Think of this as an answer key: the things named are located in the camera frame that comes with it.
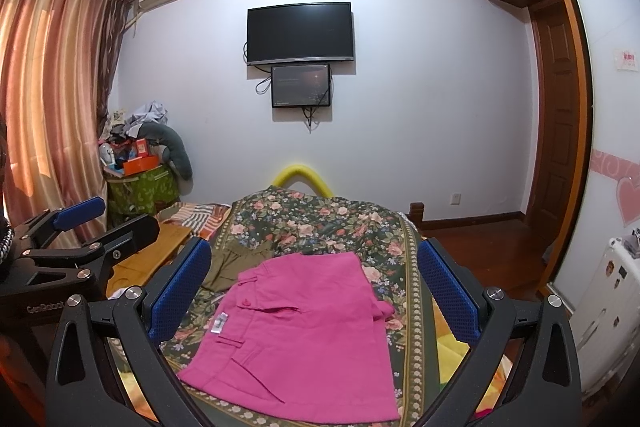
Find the small black wall monitor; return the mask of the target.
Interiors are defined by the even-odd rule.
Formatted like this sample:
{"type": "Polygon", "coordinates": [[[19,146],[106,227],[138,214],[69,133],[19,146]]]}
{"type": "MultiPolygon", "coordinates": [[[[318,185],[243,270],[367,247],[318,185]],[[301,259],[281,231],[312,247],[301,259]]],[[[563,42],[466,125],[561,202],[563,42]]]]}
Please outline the small black wall monitor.
{"type": "Polygon", "coordinates": [[[271,69],[272,108],[311,108],[331,105],[329,64],[277,65],[271,69]]]}

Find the pink striped curtain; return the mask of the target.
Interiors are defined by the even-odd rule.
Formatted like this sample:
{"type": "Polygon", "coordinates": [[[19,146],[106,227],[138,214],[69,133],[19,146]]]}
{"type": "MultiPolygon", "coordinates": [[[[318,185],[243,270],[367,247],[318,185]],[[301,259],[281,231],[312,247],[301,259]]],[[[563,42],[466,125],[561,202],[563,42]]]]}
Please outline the pink striped curtain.
{"type": "Polygon", "coordinates": [[[99,137],[134,0],[1,0],[12,225],[106,194],[99,137]]]}

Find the white appliance with stickers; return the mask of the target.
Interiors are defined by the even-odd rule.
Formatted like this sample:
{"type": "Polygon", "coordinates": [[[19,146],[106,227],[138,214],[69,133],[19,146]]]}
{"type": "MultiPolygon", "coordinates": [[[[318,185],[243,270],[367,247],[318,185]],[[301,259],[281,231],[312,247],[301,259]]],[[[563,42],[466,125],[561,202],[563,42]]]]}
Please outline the white appliance with stickers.
{"type": "Polygon", "coordinates": [[[588,398],[625,373],[639,351],[638,230],[608,241],[570,328],[588,398]]]}

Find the dark floral bedspread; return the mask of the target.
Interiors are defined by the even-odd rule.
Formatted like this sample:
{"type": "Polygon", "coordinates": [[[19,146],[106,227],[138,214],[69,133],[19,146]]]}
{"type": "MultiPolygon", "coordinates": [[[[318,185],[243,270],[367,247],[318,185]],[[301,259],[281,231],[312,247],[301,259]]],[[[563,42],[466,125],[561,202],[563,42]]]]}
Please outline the dark floral bedspread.
{"type": "Polygon", "coordinates": [[[245,196],[160,349],[215,421],[410,426],[439,389],[419,242],[372,202],[275,186],[245,196]]]}

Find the colourful yellow orange sheet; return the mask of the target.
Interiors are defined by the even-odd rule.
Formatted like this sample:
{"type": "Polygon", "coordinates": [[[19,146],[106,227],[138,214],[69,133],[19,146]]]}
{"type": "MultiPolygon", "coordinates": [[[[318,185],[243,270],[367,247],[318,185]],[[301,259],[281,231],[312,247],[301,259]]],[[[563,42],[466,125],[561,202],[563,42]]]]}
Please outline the colourful yellow orange sheet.
{"type": "MultiPolygon", "coordinates": [[[[432,300],[432,305],[439,382],[440,387],[443,388],[454,376],[454,372],[462,363],[470,347],[467,343],[462,343],[454,338],[454,334],[450,331],[449,325],[435,300],[432,300]]],[[[490,384],[485,390],[483,399],[480,400],[480,404],[476,407],[475,417],[485,416],[495,408],[512,366],[513,364],[508,357],[503,355],[490,384]]]]}

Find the brown wooden door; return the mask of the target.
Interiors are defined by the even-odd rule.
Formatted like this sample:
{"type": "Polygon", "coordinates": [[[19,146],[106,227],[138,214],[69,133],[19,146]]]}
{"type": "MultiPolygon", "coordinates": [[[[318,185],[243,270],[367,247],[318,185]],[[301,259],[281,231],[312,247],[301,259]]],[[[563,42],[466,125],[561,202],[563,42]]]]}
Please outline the brown wooden door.
{"type": "Polygon", "coordinates": [[[527,224],[549,257],[537,291],[548,285],[572,237],[588,169],[592,88],[584,25],[576,0],[540,0],[529,7],[539,83],[538,147],[527,224]]]}

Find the green patterned storage box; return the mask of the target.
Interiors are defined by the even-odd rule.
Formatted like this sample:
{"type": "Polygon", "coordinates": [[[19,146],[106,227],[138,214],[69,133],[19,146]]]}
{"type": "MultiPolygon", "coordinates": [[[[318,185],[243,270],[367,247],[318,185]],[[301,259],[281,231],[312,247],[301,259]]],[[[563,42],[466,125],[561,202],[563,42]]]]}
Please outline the green patterned storage box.
{"type": "Polygon", "coordinates": [[[155,216],[180,198],[174,173],[165,165],[126,178],[106,179],[107,221],[121,225],[140,215],[155,216]]]}

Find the black wall television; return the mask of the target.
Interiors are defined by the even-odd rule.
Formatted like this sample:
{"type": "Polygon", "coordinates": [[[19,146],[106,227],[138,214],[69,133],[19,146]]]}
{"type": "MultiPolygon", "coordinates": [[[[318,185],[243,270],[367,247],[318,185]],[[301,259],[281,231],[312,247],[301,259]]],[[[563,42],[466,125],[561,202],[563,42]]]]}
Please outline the black wall television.
{"type": "Polygon", "coordinates": [[[349,2],[297,3],[249,9],[248,65],[355,60],[349,2]]]}

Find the grey plush pillow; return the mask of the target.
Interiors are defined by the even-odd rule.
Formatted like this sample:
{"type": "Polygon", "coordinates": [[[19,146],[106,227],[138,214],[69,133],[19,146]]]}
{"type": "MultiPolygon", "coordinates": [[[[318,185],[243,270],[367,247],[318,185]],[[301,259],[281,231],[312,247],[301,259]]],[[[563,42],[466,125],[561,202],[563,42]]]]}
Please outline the grey plush pillow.
{"type": "Polygon", "coordinates": [[[148,140],[152,145],[163,147],[162,161],[184,181],[193,178],[193,170],[189,155],[186,153],[183,141],[171,127],[166,124],[148,121],[144,122],[137,133],[138,139],[148,140]]]}

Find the pile of clothes on box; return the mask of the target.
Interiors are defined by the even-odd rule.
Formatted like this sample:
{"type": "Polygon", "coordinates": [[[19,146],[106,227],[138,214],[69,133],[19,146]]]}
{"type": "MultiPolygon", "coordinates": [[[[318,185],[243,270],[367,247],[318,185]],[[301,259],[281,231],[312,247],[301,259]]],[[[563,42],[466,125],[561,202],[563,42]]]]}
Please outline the pile of clothes on box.
{"type": "Polygon", "coordinates": [[[132,113],[114,110],[107,116],[99,139],[99,158],[103,166],[119,166],[136,155],[136,142],[142,124],[166,124],[168,112],[163,103],[153,101],[132,113]]]}

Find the orange box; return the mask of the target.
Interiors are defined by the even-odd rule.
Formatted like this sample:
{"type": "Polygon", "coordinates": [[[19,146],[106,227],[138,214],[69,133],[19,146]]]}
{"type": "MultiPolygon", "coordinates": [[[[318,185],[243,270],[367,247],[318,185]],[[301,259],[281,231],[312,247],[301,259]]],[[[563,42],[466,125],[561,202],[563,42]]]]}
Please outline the orange box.
{"type": "Polygon", "coordinates": [[[152,170],[160,165],[160,158],[155,155],[132,158],[122,165],[124,176],[134,176],[145,171],[152,170]]]}

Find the pink pants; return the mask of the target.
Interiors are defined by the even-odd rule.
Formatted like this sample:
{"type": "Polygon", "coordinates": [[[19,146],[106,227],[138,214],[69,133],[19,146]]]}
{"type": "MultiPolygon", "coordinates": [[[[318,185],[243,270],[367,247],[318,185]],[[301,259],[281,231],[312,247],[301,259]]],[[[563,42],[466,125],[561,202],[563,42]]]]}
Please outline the pink pants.
{"type": "Polygon", "coordinates": [[[178,377],[289,421],[396,421],[385,327],[393,314],[353,253],[273,258],[239,275],[178,377]]]}

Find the striped blanket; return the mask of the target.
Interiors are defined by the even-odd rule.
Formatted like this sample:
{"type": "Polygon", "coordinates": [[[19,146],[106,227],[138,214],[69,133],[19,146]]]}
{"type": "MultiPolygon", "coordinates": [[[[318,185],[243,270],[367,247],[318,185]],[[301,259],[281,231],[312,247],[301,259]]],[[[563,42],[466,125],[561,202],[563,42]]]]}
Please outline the striped blanket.
{"type": "Polygon", "coordinates": [[[189,228],[193,235],[209,241],[229,216],[231,206],[226,204],[195,204],[176,202],[157,213],[160,223],[189,228]]]}

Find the yellow foam tube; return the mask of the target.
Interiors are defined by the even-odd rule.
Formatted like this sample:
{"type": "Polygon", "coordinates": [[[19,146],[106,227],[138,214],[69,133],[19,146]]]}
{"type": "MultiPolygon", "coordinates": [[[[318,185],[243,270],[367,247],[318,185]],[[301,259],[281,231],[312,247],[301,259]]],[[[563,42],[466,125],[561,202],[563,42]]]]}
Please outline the yellow foam tube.
{"type": "Polygon", "coordinates": [[[277,174],[271,184],[277,187],[285,187],[286,184],[297,178],[304,180],[314,190],[314,193],[321,197],[330,198],[334,196],[329,185],[322,180],[321,176],[314,169],[303,164],[293,164],[285,167],[277,174]]]}

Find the white sliding wardrobe door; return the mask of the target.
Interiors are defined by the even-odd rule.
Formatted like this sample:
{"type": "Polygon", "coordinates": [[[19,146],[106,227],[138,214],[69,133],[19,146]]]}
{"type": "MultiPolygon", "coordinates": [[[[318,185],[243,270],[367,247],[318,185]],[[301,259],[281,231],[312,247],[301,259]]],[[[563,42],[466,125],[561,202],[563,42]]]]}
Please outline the white sliding wardrobe door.
{"type": "Polygon", "coordinates": [[[577,307],[609,239],[639,225],[639,0],[576,0],[592,86],[582,205],[553,281],[577,307]]]}

